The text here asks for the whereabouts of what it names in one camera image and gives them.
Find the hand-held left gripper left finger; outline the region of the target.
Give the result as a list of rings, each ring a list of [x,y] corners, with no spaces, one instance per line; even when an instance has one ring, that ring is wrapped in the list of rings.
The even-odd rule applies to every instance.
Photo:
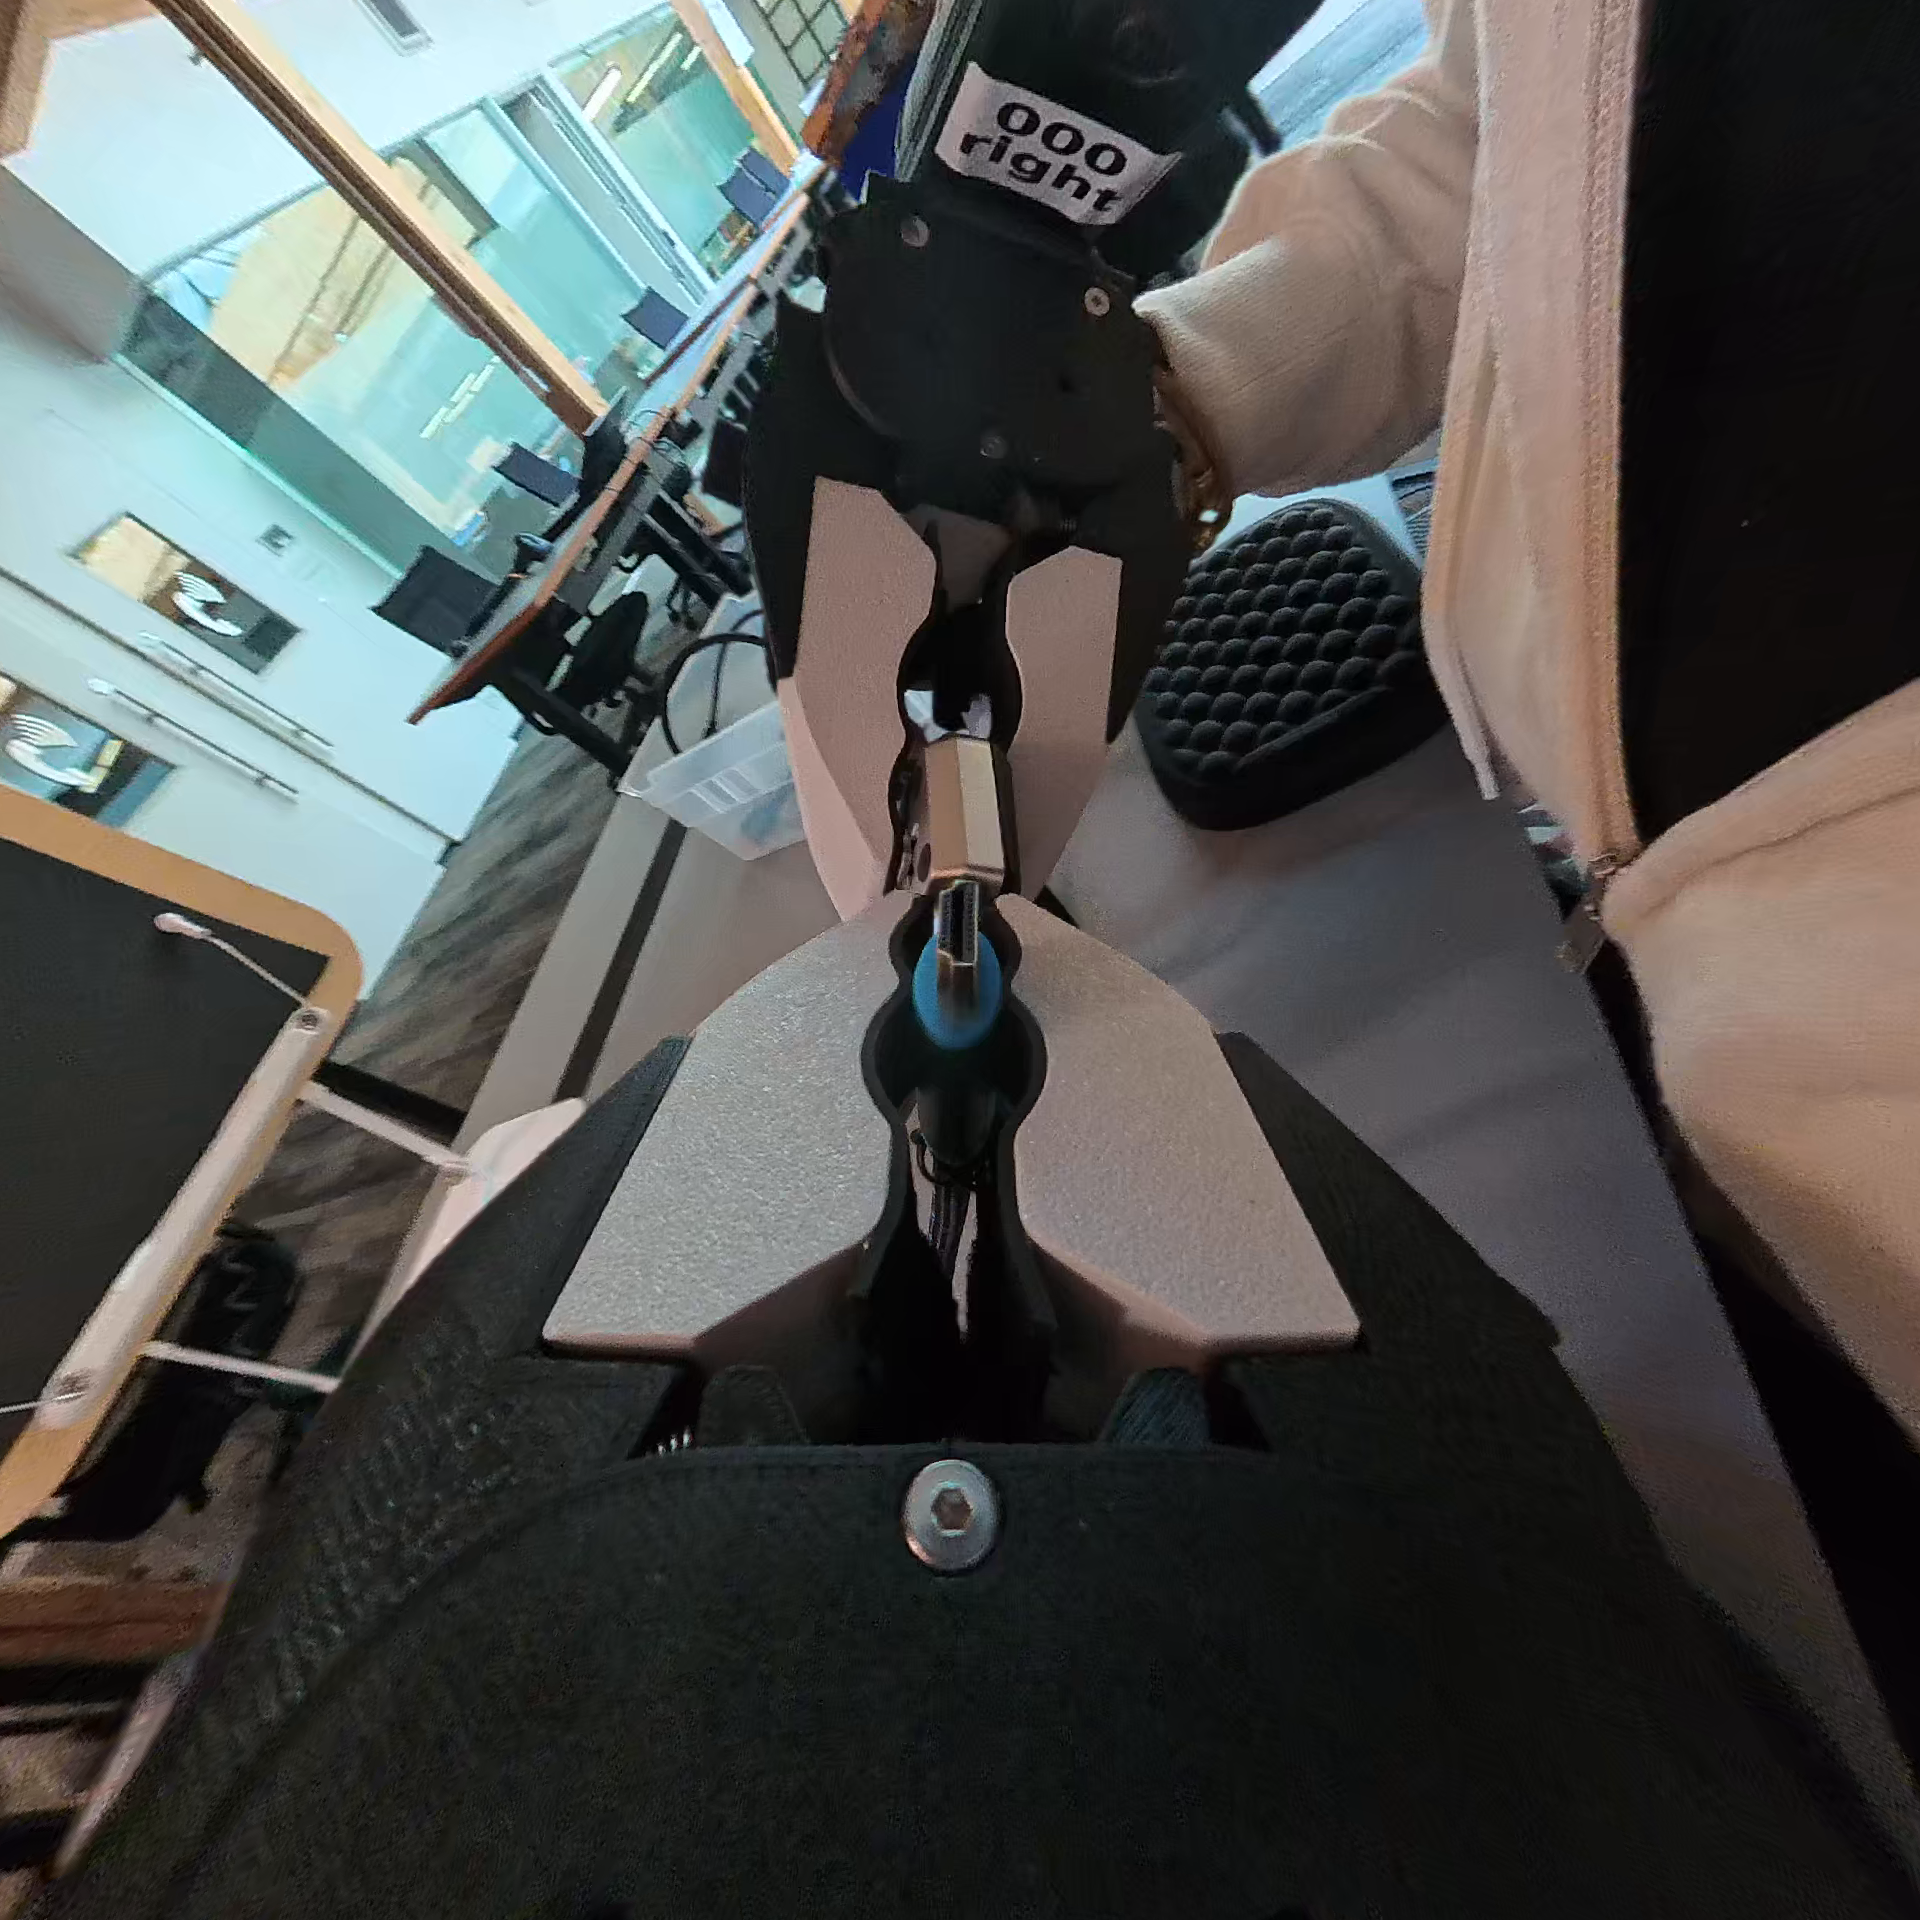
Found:
[[[710,1381],[762,1367],[812,1438],[945,1427],[952,1288],[870,1068],[905,917],[905,898],[878,899],[694,1028],[547,1318],[551,1351]]]

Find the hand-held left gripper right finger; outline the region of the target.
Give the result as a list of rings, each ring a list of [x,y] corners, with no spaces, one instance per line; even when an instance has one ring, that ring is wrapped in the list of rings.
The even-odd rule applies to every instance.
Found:
[[[1350,1351],[1358,1305],[1211,1024],[1038,904],[998,915],[1020,1084],[981,1189],[981,1428],[1088,1438],[1138,1375]]]

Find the black bumpy pad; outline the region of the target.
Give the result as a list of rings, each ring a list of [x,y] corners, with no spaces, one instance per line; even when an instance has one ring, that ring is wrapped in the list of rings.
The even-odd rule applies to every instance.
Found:
[[[1445,727],[1421,567],[1334,497],[1282,502],[1188,567],[1135,708],[1168,808],[1217,834],[1330,799]]]

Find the framed wall picture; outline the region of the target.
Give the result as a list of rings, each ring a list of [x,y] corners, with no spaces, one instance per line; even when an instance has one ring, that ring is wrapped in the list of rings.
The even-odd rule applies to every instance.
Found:
[[[111,517],[68,557],[98,584],[248,675],[268,671],[300,637],[297,622],[141,517]]]
[[[4,789],[128,829],[172,774],[170,761],[4,675]]]

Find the person's right forearm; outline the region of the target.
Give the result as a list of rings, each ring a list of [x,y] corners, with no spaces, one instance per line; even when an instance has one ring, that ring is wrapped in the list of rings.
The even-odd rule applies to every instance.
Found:
[[[1478,5],[1235,188],[1197,275],[1135,307],[1192,499],[1387,468],[1444,417],[1478,161]]]

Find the braided HDMI cable green plugs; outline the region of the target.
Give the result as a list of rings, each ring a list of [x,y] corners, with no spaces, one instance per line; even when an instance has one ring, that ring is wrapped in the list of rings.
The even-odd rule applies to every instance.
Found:
[[[1004,1118],[995,1051],[1004,962],[987,931],[988,904],[977,878],[944,884],[910,989],[910,1134],[928,1189],[925,1237],[945,1282],[958,1277],[975,1191],[995,1162]]]

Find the clear plastic bin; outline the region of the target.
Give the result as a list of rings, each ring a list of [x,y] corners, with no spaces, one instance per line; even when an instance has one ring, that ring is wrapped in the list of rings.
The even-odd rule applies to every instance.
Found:
[[[685,832],[705,834],[738,861],[804,842],[781,702],[768,701],[685,751],[664,757],[637,787],[637,799]]]

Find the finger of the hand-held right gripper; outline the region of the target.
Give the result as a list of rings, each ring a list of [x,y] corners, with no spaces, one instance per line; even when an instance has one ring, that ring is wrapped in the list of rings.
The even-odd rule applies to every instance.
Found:
[[[938,581],[934,549],[880,492],[814,482],[781,719],[804,837],[844,919],[861,917],[895,874],[901,659],[934,608]]]
[[[1020,681],[1005,749],[1020,889],[1044,889],[1108,764],[1122,569],[1070,545],[1010,581],[1004,637]]]

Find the grey desk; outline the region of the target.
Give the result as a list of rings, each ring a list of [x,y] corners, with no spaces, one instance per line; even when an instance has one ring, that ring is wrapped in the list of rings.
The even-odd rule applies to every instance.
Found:
[[[832,904],[560,737],[521,731],[468,837],[490,954],[537,962],[474,1134],[601,1092]],[[1070,917],[1241,1032],[1561,1332],[1691,1578],[1860,1754],[1918,1761],[1918,1462],[1835,1342],[1677,1165],[1612,962],[1574,978],[1517,814],[1448,735],[1267,829],[1192,829],[1125,729],[1052,878]]]

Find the wooden desk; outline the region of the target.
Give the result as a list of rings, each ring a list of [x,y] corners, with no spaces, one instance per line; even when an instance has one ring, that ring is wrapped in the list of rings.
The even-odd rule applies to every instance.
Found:
[[[800,157],[745,255],[685,319],[641,395],[598,421],[612,465],[580,478],[560,531],[542,534],[532,559],[495,589],[412,724],[495,691],[534,731],[567,741],[621,781],[660,698],[637,665],[637,618],[618,614],[607,584],[660,559],[705,608],[748,589],[742,545],[710,527],[700,459],[720,427],[745,422],[775,302],[804,267],[830,179],[825,161]]]

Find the black office chair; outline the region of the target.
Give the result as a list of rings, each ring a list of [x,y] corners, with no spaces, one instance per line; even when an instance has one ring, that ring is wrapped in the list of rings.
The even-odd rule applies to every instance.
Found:
[[[458,659],[495,599],[497,584],[490,575],[437,545],[421,545],[395,587],[372,607],[372,614]]]

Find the person's black shirt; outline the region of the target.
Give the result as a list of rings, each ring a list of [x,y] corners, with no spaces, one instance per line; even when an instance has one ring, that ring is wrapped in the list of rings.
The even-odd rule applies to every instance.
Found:
[[[1637,837],[1918,681],[1918,5],[1652,2],[1624,242]]]

